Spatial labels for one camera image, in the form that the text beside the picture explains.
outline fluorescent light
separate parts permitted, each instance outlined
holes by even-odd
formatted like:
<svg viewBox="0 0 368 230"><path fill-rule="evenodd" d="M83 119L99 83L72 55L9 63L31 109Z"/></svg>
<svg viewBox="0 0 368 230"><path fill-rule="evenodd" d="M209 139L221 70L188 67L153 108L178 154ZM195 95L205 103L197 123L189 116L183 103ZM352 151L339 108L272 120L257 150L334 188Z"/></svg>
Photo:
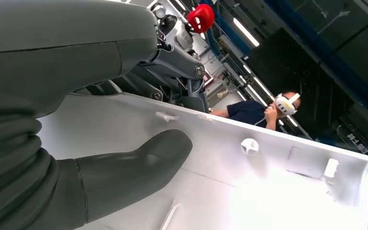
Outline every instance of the fluorescent light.
<svg viewBox="0 0 368 230"><path fill-rule="evenodd" d="M248 73L250 74L250 73L252 73L251 71L250 71L250 69L246 66L246 65L243 65L243 67L245 68L245 70L246 71L248 71Z"/></svg>
<svg viewBox="0 0 368 230"><path fill-rule="evenodd" d="M249 89L252 91L252 93L260 100L260 102L267 106L266 102L263 101L263 99L256 93L256 91L251 87L251 85L248 85Z"/></svg>
<svg viewBox="0 0 368 230"><path fill-rule="evenodd" d="M259 46L259 42L250 34L250 32L238 21L238 19L233 18L233 23L242 31L243 34L253 43L254 46Z"/></svg>
<svg viewBox="0 0 368 230"><path fill-rule="evenodd" d="M175 2L177 2L178 5L180 5L180 7L183 9L183 10L186 10L185 6L180 2L180 0L175 0Z"/></svg>
<svg viewBox="0 0 368 230"><path fill-rule="evenodd" d="M257 82L257 84L260 85L260 87L263 89L263 91L274 101L274 97L269 93L269 91L266 89L266 87L259 81L257 77L253 77L253 79Z"/></svg>
<svg viewBox="0 0 368 230"><path fill-rule="evenodd" d="M294 119L293 119L293 118L291 118L291 117L290 117L290 115L287 115L287 118L291 121L291 123L293 123L293 125L294 125L295 127L298 127L297 123L294 121Z"/></svg>
<svg viewBox="0 0 368 230"><path fill-rule="evenodd" d="M244 101L246 101L246 98L241 94L241 92L239 92L239 91L237 91L237 92L238 92L239 96L240 96Z"/></svg>
<svg viewBox="0 0 368 230"><path fill-rule="evenodd" d="M242 79L243 82L246 83L246 80L242 77L242 75L239 75L239 77Z"/></svg>

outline red ball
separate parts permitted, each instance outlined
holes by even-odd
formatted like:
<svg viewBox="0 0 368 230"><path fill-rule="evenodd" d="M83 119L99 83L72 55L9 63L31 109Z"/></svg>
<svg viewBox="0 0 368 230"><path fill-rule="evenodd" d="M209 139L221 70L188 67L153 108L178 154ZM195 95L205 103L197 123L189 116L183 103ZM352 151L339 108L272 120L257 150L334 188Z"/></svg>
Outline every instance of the red ball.
<svg viewBox="0 0 368 230"><path fill-rule="evenodd" d="M188 23L193 27L196 33L203 33L212 27L214 24L214 11L206 4L201 4L188 14Z"/></svg>

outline blue beam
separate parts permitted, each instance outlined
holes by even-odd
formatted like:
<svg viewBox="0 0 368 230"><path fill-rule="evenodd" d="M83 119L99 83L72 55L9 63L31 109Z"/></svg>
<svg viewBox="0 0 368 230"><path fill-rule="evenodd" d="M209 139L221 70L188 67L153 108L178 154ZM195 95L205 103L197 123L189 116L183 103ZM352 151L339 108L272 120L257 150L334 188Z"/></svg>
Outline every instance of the blue beam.
<svg viewBox="0 0 368 230"><path fill-rule="evenodd" d="M200 4L209 5L215 14L215 22L217 25L226 33L226 35L234 42L234 44L238 47L243 54L248 54L250 52L250 48L247 44L239 37L236 32L226 23L226 21L221 17L219 12L214 9L210 0L200 0Z"/></svg>
<svg viewBox="0 0 368 230"><path fill-rule="evenodd" d="M368 109L368 84L284 0L264 0L277 16L317 55Z"/></svg>
<svg viewBox="0 0 368 230"><path fill-rule="evenodd" d="M213 37L214 37L214 35L212 34L212 30L211 29L207 30L207 39L208 39L208 42L209 42L209 47L211 47L212 53L216 57L218 57L220 55L220 52L217 49L217 47L215 46L215 41L214 41Z"/></svg>

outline white plastic panel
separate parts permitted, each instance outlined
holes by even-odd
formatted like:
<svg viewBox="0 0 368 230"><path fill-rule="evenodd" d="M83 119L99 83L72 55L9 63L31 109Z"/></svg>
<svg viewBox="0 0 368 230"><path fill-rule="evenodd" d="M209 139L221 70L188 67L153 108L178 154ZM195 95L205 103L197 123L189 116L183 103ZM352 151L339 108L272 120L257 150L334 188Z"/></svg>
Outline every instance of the white plastic panel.
<svg viewBox="0 0 368 230"><path fill-rule="evenodd" d="M156 112L178 120L166 122ZM157 193L180 203L169 230L367 229L366 155L124 93L70 95L40 121L43 147L57 159L131 151L164 130L184 131L193 150ZM253 157L242 153L246 138L259 143ZM339 162L335 177L321 177L330 158ZM160 223L169 208L135 206L160 212L154 217ZM143 218L112 216L108 226L118 230Z"/></svg>
<svg viewBox="0 0 368 230"><path fill-rule="evenodd" d="M79 230L159 230L172 202L169 197L153 194Z"/></svg>

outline gray robotic hand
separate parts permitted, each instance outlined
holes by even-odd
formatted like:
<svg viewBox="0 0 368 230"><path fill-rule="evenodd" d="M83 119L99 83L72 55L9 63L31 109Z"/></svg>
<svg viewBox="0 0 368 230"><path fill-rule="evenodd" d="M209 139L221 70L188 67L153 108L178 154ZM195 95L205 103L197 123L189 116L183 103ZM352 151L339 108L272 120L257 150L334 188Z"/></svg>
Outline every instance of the gray robotic hand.
<svg viewBox="0 0 368 230"><path fill-rule="evenodd" d="M158 50L152 59L138 63L128 74L112 79L113 82L101 82L87 89L93 95L112 95L117 93L112 86L115 83L124 92L206 113L204 65L180 46L169 44L158 27L156 31Z"/></svg>
<svg viewBox="0 0 368 230"><path fill-rule="evenodd" d="M187 56L160 45L154 15L140 6L0 0L0 230L74 229L171 180L192 148L181 131L160 133L131 153L58 161L41 148L35 119L55 112L67 93L138 63L173 69L196 92L199 65L175 66Z"/></svg>

